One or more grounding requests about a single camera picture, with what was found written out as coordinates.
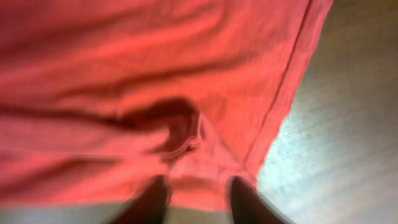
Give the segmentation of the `salmon red t-shirt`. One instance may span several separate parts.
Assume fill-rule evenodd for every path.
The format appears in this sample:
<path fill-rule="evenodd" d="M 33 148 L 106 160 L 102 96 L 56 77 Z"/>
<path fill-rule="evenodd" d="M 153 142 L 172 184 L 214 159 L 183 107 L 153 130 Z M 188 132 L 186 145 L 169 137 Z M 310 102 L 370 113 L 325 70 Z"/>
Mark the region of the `salmon red t-shirt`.
<path fill-rule="evenodd" d="M 252 186 L 331 1 L 1 0 L 1 205 Z"/>

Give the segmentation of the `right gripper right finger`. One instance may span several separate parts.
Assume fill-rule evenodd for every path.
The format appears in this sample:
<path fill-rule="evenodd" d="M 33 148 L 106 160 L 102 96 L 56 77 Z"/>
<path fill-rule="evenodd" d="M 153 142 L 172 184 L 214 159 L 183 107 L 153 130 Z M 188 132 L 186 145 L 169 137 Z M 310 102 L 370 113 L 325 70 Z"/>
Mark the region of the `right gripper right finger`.
<path fill-rule="evenodd" d="M 270 202 L 263 200 L 242 178 L 231 183 L 231 214 L 234 224 L 294 224 Z"/>

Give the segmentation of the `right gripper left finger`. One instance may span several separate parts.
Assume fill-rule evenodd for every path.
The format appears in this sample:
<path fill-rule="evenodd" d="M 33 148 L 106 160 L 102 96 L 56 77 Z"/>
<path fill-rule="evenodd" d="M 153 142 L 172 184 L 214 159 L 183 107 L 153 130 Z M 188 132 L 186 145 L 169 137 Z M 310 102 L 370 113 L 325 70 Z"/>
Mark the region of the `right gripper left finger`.
<path fill-rule="evenodd" d="M 163 224 L 169 195 L 164 177 L 158 176 L 109 224 Z"/>

